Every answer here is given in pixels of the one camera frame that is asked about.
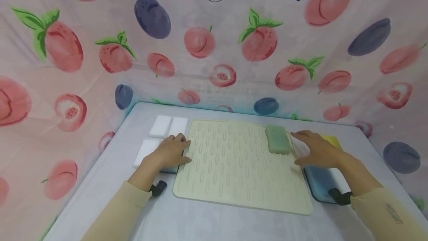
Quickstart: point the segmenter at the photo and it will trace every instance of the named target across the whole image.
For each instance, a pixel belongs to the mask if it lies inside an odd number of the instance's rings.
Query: hand
[[[315,165],[321,168],[339,168],[343,158],[349,156],[343,150],[333,146],[329,141],[312,131],[299,131],[291,135],[306,143],[311,154],[295,161],[296,165]]]

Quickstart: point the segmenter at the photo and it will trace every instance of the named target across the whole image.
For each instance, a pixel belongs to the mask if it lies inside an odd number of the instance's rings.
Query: melamine sponge
[[[290,134],[283,126],[266,126],[267,147],[273,154],[290,154],[294,151],[294,146]]]

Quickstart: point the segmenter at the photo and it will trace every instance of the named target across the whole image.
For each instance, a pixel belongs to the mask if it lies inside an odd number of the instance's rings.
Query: beige sleeve
[[[428,241],[428,232],[386,188],[351,197],[351,207],[377,241]]]
[[[141,191],[130,183],[123,182],[81,241],[128,240],[138,215],[150,196],[152,193]]]

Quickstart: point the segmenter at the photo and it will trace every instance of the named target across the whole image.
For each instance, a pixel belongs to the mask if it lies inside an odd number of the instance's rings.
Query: white sponge
[[[141,144],[140,151],[138,151],[138,154],[136,155],[133,167],[138,168],[143,159],[156,150],[156,148],[161,144],[160,142],[161,140],[158,139],[144,139]]]
[[[158,115],[152,129],[149,132],[149,137],[165,139],[168,134],[169,126],[171,125],[172,117],[168,115]]]

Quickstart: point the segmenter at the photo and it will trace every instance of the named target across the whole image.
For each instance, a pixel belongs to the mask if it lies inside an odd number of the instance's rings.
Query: white table surface
[[[132,164],[157,115],[195,119],[243,120],[278,124],[290,131],[308,129],[336,136],[343,149],[367,169],[428,229],[428,221],[360,129],[352,126],[285,120],[193,108],[138,103],[68,202],[45,241],[79,241],[92,222],[135,170]],[[134,228],[132,241],[361,241],[373,240],[350,206],[315,201],[309,216],[238,208],[180,199],[172,193],[175,174],[161,173],[168,183],[161,197],[151,199]]]

